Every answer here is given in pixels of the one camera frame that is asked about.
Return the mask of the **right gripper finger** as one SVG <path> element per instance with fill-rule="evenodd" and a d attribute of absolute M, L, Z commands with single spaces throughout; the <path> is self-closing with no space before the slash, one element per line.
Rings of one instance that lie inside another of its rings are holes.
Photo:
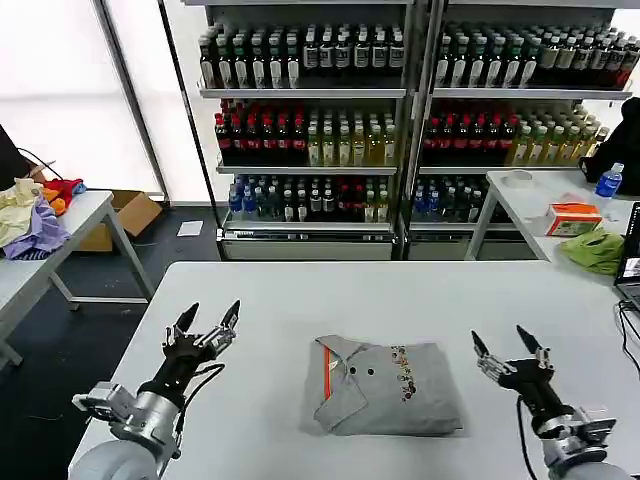
<path fill-rule="evenodd" d="M 550 349 L 543 347 L 536 337 L 517 325 L 516 330 L 531 358 L 517 361 L 519 373 L 553 373 L 554 366 L 550 360 Z"/>
<path fill-rule="evenodd" d="M 474 351 L 478 357 L 477 366 L 491 380 L 499 383 L 501 379 L 515 373 L 515 367 L 491 354 L 475 330 L 471 331 Z"/>

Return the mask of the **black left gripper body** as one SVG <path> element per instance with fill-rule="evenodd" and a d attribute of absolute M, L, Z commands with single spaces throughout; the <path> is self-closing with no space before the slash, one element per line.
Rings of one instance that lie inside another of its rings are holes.
<path fill-rule="evenodd" d="M 165 359 L 155 376 L 137 390 L 137 394 L 152 393 L 166 400 L 184 400 L 185 391 L 197 376 L 209 373 L 208 379 L 218 374 L 223 366 L 214 364 L 201 369 L 200 366 L 214 361 L 204 352 L 193 346 L 194 340 L 201 335 L 189 335 L 178 345 L 163 349 Z"/>

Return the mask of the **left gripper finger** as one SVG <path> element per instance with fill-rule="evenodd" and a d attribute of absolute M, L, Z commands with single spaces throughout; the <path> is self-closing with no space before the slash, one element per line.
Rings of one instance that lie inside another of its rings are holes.
<path fill-rule="evenodd" d="M 209 333 L 197 337 L 193 346 L 211 358 L 218 358 L 236 338 L 235 327 L 239 321 L 240 300 L 236 300 Z"/>
<path fill-rule="evenodd" d="M 195 319 L 199 309 L 199 303 L 192 304 L 187 310 L 182 312 L 177 320 L 170 326 L 165 328 L 165 338 L 162 348 L 167 349 L 178 345 L 188 337 L 188 331 Z"/>

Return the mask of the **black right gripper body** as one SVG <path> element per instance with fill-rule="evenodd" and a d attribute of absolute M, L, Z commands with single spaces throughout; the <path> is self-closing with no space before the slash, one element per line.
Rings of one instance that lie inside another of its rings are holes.
<path fill-rule="evenodd" d="M 554 371 L 542 368 L 535 359 L 508 360 L 509 373 L 500 375 L 498 384 L 516 391 L 532 416 L 532 428 L 541 426 L 565 415 L 573 415 L 574 409 L 564 404 L 550 385 Z"/>

